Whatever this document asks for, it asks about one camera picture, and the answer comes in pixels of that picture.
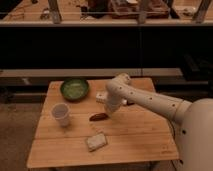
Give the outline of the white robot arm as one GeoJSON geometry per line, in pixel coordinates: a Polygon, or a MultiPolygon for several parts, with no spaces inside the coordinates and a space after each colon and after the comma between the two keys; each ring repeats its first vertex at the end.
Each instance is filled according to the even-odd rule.
{"type": "Polygon", "coordinates": [[[213,171],[213,99],[190,102],[130,85],[128,74],[106,83],[105,111],[117,111],[123,99],[132,101],[180,126],[179,171],[213,171]]]}

